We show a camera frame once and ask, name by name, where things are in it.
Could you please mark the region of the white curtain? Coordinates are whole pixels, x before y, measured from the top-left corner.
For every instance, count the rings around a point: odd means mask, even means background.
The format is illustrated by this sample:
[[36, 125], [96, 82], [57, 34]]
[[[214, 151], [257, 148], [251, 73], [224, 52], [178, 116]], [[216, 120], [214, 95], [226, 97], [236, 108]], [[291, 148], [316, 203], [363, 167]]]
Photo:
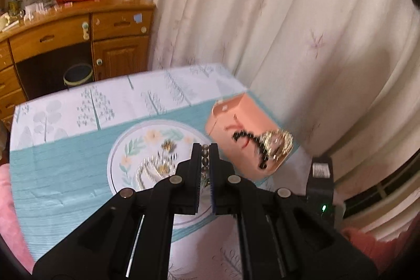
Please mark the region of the white curtain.
[[419, 149], [414, 0], [151, 0], [153, 69], [220, 62], [356, 196]]

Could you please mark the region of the pink plastic tray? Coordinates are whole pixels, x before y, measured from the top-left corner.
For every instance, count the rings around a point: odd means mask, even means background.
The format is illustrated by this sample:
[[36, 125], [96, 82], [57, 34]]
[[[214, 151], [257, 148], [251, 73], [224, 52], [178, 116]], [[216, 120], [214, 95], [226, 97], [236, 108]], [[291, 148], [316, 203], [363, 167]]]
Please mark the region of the pink plastic tray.
[[293, 150], [292, 134], [246, 93], [217, 101], [205, 130], [239, 173], [252, 181], [276, 172]]

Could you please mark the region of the pink quilt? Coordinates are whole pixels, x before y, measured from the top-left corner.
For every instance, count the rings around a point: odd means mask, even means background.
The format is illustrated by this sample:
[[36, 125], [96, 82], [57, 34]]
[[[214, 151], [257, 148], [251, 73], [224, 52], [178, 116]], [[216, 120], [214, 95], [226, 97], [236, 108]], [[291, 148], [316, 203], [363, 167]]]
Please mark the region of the pink quilt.
[[23, 238], [19, 220], [16, 215], [8, 163], [1, 165], [0, 174], [1, 236], [16, 259], [21, 262], [29, 274], [32, 274], [35, 262]]

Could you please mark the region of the dark waste bin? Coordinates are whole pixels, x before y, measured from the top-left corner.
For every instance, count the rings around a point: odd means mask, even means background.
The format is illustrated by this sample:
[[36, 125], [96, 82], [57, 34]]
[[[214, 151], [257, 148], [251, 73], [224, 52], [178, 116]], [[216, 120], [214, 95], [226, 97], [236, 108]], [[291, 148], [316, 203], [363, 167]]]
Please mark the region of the dark waste bin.
[[73, 65], [63, 75], [63, 82], [67, 88], [79, 87], [92, 81], [93, 68], [87, 63]]

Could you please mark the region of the tree pattern tablecloth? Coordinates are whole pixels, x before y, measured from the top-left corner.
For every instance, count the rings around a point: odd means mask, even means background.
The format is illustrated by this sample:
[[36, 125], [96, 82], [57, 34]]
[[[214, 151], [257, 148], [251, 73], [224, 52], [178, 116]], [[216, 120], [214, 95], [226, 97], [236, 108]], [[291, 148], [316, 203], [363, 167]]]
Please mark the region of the tree pattern tablecloth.
[[139, 165], [166, 140], [178, 161], [195, 142], [214, 103], [246, 93], [281, 126], [302, 98], [285, 71], [244, 87], [219, 64], [117, 77], [19, 105], [11, 127], [9, 174], [22, 262], [46, 252], [125, 187], [152, 184]]

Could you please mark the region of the wooden desk with drawers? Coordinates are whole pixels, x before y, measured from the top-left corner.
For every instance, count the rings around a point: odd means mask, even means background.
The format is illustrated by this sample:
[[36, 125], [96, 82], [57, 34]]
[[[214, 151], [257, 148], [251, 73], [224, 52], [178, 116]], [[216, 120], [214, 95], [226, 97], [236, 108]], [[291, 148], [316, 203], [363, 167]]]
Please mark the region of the wooden desk with drawers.
[[15, 107], [62, 89], [71, 66], [88, 63], [95, 81], [147, 70], [154, 3], [98, 0], [59, 6], [1, 34], [1, 120]]

